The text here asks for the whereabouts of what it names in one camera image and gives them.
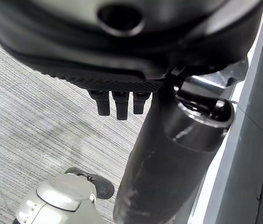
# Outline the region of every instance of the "black metal tube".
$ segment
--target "black metal tube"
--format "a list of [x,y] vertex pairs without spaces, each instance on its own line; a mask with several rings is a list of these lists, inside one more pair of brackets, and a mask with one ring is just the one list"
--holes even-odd
[[176,214],[233,122],[233,107],[224,103],[224,116],[212,120],[186,108],[168,88],[154,96],[119,187],[117,224],[164,224]]

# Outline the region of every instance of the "gray wall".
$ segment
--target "gray wall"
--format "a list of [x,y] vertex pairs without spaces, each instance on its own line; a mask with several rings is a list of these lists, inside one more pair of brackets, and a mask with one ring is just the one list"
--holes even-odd
[[205,224],[263,223],[263,26],[254,55]]

